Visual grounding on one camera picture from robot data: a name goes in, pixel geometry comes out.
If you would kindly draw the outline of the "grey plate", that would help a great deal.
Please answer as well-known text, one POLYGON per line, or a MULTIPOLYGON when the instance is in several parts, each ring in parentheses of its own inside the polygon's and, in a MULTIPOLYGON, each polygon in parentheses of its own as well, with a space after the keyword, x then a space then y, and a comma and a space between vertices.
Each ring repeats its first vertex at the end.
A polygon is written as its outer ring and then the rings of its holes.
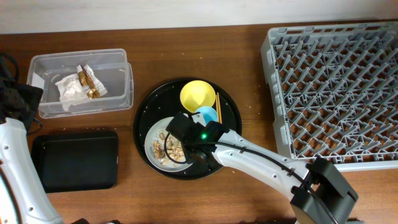
POLYGON ((155 141, 155 138, 158 136, 158 133, 160 131, 164 131, 166 127, 169 125, 173 117, 168 117, 164 118, 158 122, 156 122, 148 131, 146 139, 145 139, 145 153, 152 165, 154 165, 156 168, 160 169, 161 171, 165 172, 179 172, 182 170, 185 170, 189 168, 192 164, 187 164, 186 162, 180 162, 180 165, 177 167, 174 167, 173 165, 169 164, 166 166, 163 166, 160 161, 155 159, 154 153, 153 153, 153 143, 155 141))

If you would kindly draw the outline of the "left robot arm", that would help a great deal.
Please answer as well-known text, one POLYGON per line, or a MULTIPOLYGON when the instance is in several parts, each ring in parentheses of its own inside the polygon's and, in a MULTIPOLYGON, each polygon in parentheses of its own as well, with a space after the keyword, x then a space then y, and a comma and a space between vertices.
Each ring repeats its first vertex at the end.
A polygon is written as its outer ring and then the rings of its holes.
POLYGON ((63 223, 30 157, 27 135, 43 89, 19 83, 18 63, 1 54, 1 223, 63 223))

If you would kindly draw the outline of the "gold foil wrapper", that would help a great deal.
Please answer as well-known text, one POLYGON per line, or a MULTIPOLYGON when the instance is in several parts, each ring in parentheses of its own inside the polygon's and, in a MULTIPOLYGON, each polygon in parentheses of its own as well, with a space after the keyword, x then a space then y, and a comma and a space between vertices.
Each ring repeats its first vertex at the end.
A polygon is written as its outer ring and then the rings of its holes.
POLYGON ((78 70, 78 78, 80 81, 81 86, 85 90, 89 99, 99 98, 100 92, 97 90, 96 85, 89 75, 89 73, 85 70, 84 66, 79 65, 77 66, 78 70))

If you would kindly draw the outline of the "wooden chopstick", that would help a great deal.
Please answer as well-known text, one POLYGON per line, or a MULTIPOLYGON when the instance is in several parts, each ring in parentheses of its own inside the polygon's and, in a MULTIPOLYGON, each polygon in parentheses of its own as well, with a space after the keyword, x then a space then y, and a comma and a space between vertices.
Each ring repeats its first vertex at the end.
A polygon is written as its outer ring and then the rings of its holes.
POLYGON ((215 103, 216 103, 216 113, 217 113, 217 119, 218 122, 221 122, 221 116, 220 116, 220 99, 219 99, 219 94, 216 94, 216 99, 215 99, 215 103))
POLYGON ((221 124, 223 123, 223 120, 222 120, 222 114, 221 114, 221 103, 220 103, 220 116, 221 116, 221 124))

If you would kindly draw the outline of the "white napkin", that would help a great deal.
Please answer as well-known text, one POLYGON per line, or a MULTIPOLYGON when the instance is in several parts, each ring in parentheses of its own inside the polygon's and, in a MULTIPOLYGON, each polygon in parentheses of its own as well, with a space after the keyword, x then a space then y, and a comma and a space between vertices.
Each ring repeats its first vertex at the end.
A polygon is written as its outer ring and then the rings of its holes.
MULTIPOLYGON (((100 97, 106 95, 108 93, 105 86, 99 81, 94 74, 93 69, 89 65, 84 65, 85 70, 92 77, 97 90, 100 93, 100 97)), ((64 111, 69 111, 69 107, 76 106, 83 103, 83 100, 92 100, 89 99, 85 90, 80 84, 77 73, 71 74, 67 77, 64 77, 60 81, 55 84, 60 92, 60 102, 62 103, 62 108, 64 111)))

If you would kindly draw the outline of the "blue cup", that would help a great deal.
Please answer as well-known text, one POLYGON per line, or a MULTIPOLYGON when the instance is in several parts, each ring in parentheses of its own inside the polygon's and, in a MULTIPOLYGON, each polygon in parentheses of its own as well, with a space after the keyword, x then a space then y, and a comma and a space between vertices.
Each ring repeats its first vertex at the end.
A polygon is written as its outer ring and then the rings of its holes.
POLYGON ((208 124, 210 121, 218 122, 218 113, 210 106, 202 106, 195 112, 201 113, 203 115, 206 124, 208 124))

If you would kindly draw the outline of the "peanut shells and rice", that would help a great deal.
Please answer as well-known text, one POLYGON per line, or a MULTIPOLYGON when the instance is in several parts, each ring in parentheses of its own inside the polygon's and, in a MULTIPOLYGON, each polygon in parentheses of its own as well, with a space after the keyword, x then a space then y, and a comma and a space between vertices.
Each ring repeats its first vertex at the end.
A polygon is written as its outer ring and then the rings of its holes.
POLYGON ((185 162, 185 154, 181 142, 171 134, 167 137, 166 130, 160 131, 153 143, 153 153, 155 159, 160 161, 163 166, 173 165, 177 167, 180 162, 185 162))

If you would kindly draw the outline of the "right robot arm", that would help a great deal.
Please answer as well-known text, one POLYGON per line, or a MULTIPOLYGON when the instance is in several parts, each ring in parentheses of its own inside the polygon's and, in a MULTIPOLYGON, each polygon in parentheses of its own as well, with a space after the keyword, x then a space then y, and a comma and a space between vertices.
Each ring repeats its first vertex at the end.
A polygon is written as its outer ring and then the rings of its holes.
POLYGON ((297 223, 346 223, 359 196, 328 160, 289 159, 244 139, 227 126, 206 126, 177 113, 166 130, 182 143, 188 162, 213 159, 269 185, 290 202, 297 223))

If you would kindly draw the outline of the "yellow bowl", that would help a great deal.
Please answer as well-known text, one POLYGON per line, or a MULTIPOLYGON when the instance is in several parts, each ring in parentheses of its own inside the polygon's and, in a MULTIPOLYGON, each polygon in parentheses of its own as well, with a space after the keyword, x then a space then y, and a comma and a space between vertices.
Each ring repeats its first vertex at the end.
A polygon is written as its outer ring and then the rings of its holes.
POLYGON ((191 113, 194 113, 202 106, 212 107, 215 99, 214 88, 209 83, 201 80, 188 82, 180 92, 182 106, 191 113))

